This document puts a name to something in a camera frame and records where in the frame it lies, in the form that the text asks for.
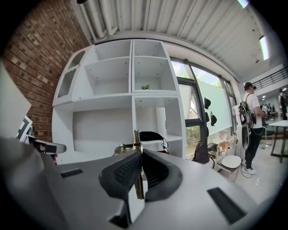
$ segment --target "black cap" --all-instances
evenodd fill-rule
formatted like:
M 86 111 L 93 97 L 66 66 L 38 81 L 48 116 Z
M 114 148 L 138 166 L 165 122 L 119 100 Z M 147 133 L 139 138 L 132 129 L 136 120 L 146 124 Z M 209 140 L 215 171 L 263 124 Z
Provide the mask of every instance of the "black cap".
M 251 82 L 246 82 L 245 85 L 244 85 L 244 89 L 246 90 L 246 89 L 248 89 L 251 86 L 253 87 L 254 90 L 256 89 L 256 86 L 253 86 Z

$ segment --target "white floor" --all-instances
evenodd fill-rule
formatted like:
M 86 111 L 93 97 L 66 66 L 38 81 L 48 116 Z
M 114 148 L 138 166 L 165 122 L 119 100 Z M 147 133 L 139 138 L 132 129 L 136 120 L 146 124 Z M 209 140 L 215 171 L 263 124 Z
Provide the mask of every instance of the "white floor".
M 280 153 L 282 141 L 277 140 L 274 153 Z M 286 140 L 285 145 L 285 153 L 287 153 L 288 140 Z M 265 149 L 258 148 L 252 162 L 252 167 L 257 170 L 257 174 L 251 178 L 245 178 L 239 171 L 235 180 L 235 183 L 250 194 L 257 204 L 271 196 L 275 196 L 287 176 L 288 158 L 283 158 L 282 163 L 280 163 L 279 157 L 270 155 L 271 150 L 272 146 L 266 146 Z

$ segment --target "ceiling light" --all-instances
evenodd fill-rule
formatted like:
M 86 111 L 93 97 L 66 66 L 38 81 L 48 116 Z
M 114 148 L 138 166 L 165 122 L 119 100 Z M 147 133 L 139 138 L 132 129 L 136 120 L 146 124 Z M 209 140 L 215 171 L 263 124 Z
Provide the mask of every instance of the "ceiling light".
M 243 8 L 245 8 L 248 5 L 249 0 L 238 0 L 238 2 L 242 5 Z
M 262 36 L 259 40 L 262 48 L 263 59 L 266 60 L 269 58 L 269 51 L 266 37 Z

